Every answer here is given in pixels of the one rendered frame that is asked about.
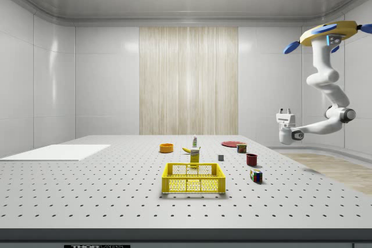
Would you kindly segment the drone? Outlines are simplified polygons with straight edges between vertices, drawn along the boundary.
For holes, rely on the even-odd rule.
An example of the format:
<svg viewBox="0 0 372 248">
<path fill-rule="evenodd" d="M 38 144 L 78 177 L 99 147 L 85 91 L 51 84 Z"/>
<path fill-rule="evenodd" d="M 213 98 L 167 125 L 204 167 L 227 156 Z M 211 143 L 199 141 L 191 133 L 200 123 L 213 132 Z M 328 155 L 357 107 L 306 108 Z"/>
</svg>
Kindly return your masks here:
<svg viewBox="0 0 372 248">
<path fill-rule="evenodd" d="M 324 37 L 327 46 L 336 46 L 342 40 L 355 35 L 359 30 L 365 33 L 372 33 L 372 24 L 357 25 L 355 21 L 336 21 L 333 23 L 316 26 L 304 32 L 299 41 L 290 43 L 284 50 L 284 54 L 294 51 L 300 44 L 311 46 L 312 40 L 317 37 Z"/>
</svg>

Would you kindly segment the white board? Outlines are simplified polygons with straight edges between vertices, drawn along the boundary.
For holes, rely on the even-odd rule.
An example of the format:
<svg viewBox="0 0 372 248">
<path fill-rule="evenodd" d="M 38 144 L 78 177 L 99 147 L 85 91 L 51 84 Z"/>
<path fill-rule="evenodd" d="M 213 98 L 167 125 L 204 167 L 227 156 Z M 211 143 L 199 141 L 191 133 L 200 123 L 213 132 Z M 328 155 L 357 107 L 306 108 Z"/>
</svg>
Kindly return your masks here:
<svg viewBox="0 0 372 248">
<path fill-rule="evenodd" d="M 80 161 L 110 145 L 49 145 L 1 158 L 0 161 Z"/>
</svg>

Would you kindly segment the yellow carton box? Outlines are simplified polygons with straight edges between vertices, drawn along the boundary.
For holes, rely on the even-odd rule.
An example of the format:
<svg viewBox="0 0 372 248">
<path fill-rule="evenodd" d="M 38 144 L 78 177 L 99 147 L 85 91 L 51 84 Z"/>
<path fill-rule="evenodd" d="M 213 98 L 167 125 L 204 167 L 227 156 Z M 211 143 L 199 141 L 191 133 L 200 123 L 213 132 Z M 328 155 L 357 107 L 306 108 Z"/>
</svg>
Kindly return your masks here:
<svg viewBox="0 0 372 248">
<path fill-rule="evenodd" d="M 199 151 L 200 149 L 191 149 L 190 151 L 190 163 L 191 168 L 197 168 L 199 163 Z"/>
</svg>

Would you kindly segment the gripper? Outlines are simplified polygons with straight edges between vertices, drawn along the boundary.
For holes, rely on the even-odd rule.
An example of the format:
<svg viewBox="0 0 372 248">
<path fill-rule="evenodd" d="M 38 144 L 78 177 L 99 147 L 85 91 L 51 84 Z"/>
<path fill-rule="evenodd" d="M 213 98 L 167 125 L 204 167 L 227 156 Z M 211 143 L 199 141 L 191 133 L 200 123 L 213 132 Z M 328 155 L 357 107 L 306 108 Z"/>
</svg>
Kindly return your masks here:
<svg viewBox="0 0 372 248">
<path fill-rule="evenodd" d="M 284 113 L 283 108 L 281 108 L 276 114 L 276 120 L 280 128 L 295 127 L 296 124 L 295 115 L 291 113 L 290 109 L 287 109 L 287 112 Z"/>
</svg>

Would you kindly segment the yellow basket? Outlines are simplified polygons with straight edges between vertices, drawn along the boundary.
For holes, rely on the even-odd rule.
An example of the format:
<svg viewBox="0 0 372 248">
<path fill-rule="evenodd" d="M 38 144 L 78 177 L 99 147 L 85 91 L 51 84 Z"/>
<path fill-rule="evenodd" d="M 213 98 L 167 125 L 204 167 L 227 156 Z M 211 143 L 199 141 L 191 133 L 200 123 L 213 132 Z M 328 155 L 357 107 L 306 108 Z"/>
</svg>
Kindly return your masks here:
<svg viewBox="0 0 372 248">
<path fill-rule="evenodd" d="M 163 193 L 225 193 L 226 176 L 217 163 L 167 163 Z"/>
</svg>

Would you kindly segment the puzzle cube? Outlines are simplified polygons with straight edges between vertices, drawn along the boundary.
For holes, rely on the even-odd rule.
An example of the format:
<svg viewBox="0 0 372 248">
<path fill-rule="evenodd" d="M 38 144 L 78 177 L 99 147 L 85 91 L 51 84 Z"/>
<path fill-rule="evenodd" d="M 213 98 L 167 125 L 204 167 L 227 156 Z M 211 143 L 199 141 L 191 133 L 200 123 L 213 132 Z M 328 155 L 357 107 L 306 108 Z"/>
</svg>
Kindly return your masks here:
<svg viewBox="0 0 372 248">
<path fill-rule="evenodd" d="M 263 181 L 263 173 L 258 169 L 251 169 L 250 178 L 253 182 L 260 184 Z"/>
</svg>

